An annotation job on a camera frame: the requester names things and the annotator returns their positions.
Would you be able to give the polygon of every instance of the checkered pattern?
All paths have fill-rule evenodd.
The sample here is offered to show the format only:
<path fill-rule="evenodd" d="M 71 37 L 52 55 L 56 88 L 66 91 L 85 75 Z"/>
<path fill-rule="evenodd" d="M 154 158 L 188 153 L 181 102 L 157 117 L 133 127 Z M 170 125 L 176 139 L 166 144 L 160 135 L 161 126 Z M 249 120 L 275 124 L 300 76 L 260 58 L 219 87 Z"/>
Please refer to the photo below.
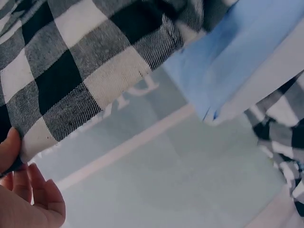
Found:
<path fill-rule="evenodd" d="M 258 144 L 285 176 L 295 206 L 304 217 L 304 71 L 245 114 Z"/>
<path fill-rule="evenodd" d="M 203 24 L 202 0 L 4 2 L 0 140 L 16 127 L 25 162 L 101 112 Z"/>

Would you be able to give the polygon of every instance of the hand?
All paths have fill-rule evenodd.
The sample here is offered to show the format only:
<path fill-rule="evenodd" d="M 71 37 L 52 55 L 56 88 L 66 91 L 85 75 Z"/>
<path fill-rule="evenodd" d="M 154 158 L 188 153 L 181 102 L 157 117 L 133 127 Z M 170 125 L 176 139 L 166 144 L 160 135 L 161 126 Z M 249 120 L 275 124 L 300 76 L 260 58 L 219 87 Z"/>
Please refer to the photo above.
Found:
<path fill-rule="evenodd" d="M 20 145 L 19 133 L 10 129 L 0 144 L 0 172 L 12 165 Z M 64 223 L 66 207 L 62 195 L 52 180 L 44 180 L 35 164 L 23 165 L 0 184 L 0 227 L 59 228 Z"/>

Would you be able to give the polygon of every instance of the blue shirt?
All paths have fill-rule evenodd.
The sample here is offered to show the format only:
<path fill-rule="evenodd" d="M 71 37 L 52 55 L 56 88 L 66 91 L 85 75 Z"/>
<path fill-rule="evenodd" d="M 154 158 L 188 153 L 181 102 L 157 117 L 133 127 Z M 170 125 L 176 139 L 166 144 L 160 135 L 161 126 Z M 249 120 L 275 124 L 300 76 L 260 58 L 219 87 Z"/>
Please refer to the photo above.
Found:
<path fill-rule="evenodd" d="M 211 33 L 163 66 L 202 120 L 216 118 L 303 15 L 304 0 L 239 0 Z"/>

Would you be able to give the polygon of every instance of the black and white checkered cloth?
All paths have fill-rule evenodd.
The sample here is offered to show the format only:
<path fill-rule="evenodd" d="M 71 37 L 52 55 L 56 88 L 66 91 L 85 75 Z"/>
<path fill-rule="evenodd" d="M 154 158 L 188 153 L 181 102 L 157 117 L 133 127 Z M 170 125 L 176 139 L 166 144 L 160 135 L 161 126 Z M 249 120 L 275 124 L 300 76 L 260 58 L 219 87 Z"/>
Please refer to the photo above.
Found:
<path fill-rule="evenodd" d="M 0 1 L 0 140 L 61 141 L 200 34 L 203 0 Z"/>
<path fill-rule="evenodd" d="M 245 111 L 304 217 L 304 71 Z"/>

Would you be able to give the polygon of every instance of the white line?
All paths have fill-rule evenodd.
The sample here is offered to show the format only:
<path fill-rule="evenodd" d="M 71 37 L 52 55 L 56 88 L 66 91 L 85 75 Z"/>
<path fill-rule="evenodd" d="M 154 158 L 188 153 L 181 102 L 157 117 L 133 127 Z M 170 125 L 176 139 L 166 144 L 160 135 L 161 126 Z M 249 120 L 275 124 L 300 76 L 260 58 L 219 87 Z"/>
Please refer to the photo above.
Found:
<path fill-rule="evenodd" d="M 168 115 L 167 117 L 163 118 L 153 126 L 147 128 L 138 135 L 132 137 L 131 139 L 123 142 L 119 146 L 110 150 L 108 153 L 101 156 L 97 160 L 91 162 L 90 164 L 86 165 L 80 170 L 72 173 L 68 177 L 59 181 L 57 183 L 58 187 L 61 190 L 65 190 L 71 187 L 72 185 L 84 180 L 85 178 L 95 173 L 99 169 L 102 169 L 112 164 L 116 160 L 134 151 L 136 148 L 140 147 L 141 145 L 146 144 L 156 136 L 168 130 L 170 127 L 180 123 L 181 121 L 183 121 L 193 113 L 194 113 L 194 109 L 190 104 L 183 106 L 182 108 Z"/>

